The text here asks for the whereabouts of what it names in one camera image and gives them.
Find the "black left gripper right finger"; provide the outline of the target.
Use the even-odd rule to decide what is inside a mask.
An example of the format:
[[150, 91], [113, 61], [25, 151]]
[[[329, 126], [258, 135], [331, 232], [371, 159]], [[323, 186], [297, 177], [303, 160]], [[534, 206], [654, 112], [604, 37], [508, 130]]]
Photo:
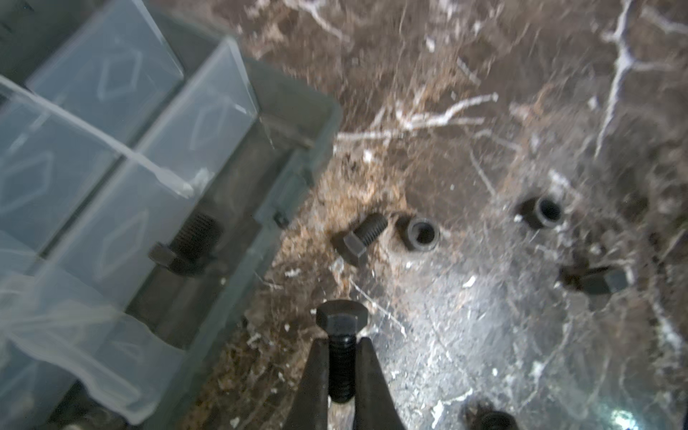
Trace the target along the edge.
[[358, 342], [356, 349], [355, 388], [354, 429], [405, 429], [373, 342], [367, 337]]

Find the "black hex bolt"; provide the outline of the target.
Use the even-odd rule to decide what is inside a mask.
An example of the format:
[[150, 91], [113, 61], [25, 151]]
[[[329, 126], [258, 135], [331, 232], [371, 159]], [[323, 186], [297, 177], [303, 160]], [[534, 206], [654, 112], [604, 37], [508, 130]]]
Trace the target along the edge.
[[223, 227], [213, 217], [195, 213], [168, 243], [157, 243], [149, 258], [159, 267], [180, 276], [194, 276], [210, 261]]
[[368, 317], [367, 308], [352, 300], [327, 301], [316, 310], [316, 324], [328, 336], [329, 396], [335, 403], [347, 403], [355, 395], [358, 333], [367, 326]]
[[383, 213], [371, 213], [356, 229], [337, 236], [334, 240], [335, 249], [347, 263], [360, 268], [367, 264], [368, 248], [388, 225]]

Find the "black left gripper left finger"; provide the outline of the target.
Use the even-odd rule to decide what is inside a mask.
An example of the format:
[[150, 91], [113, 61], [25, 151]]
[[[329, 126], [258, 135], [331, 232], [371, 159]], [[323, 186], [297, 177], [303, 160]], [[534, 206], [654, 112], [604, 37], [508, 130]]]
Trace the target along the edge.
[[313, 341], [290, 413], [283, 429], [328, 428], [330, 356], [326, 339]]

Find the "black round nut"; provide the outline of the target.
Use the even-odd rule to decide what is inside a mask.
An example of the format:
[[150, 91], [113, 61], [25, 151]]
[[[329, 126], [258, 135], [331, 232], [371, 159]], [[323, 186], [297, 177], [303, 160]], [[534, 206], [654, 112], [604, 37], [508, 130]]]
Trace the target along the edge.
[[399, 219], [397, 225], [402, 242], [411, 252], [431, 252], [440, 241], [441, 231], [429, 218], [407, 216]]

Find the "small black hex nut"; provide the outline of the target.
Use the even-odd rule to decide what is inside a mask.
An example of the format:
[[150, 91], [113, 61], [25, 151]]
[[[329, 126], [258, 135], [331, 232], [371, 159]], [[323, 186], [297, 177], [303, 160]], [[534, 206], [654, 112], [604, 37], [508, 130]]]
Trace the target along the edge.
[[515, 417], [501, 410], [489, 410], [478, 414], [472, 425], [473, 430], [519, 430]]

